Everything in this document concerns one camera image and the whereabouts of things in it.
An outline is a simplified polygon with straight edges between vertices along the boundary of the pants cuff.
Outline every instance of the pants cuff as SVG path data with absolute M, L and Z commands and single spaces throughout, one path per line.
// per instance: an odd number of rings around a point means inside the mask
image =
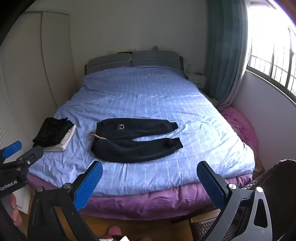
M 173 143 L 173 147 L 174 147 L 175 150 L 183 148 L 183 145 L 182 145 L 179 137 L 178 138 L 173 138 L 172 143 Z
M 169 125 L 171 131 L 174 131 L 179 128 L 176 122 L 170 122 Z

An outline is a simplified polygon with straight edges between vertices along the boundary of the blue bedsheet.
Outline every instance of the blue bedsheet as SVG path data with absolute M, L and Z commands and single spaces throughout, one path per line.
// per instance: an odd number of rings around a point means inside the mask
M 124 196 L 198 182 L 197 164 L 206 160 L 224 178 L 251 173 L 254 155 L 231 126 L 180 71 L 160 66 L 121 67 L 87 75 L 55 118 L 77 129 L 65 152 L 45 152 L 29 172 L 61 187 L 97 160 L 90 151 L 96 123 L 107 118 L 154 118 L 177 122 L 169 134 L 135 140 L 180 137 L 183 148 L 144 163 L 101 161 L 103 176 L 93 195 Z

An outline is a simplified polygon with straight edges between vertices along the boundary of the wardrobe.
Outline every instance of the wardrobe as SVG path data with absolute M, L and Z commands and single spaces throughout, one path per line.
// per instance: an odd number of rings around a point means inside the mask
M 44 119 L 78 90 L 69 25 L 67 14 L 25 12 L 0 47 L 0 149 L 22 143 L 6 162 L 28 151 Z

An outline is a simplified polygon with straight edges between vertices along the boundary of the bed headboard cushion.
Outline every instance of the bed headboard cushion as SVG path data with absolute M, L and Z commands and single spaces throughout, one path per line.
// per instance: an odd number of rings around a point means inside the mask
M 168 66 L 184 71 L 183 57 L 166 50 L 145 50 L 133 53 L 114 53 L 91 59 L 85 65 L 85 75 L 118 67 L 141 65 Z
M 114 53 L 91 59 L 86 67 L 85 74 L 118 67 L 131 67 L 130 53 Z
M 176 52 L 166 50 L 133 52 L 131 66 L 135 67 L 140 65 L 160 65 L 182 69 L 179 55 Z

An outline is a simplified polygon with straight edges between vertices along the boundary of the window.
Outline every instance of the window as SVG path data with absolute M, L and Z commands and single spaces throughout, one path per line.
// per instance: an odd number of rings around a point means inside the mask
M 253 6 L 247 69 L 271 82 L 296 102 L 296 34 L 287 16 L 271 7 Z

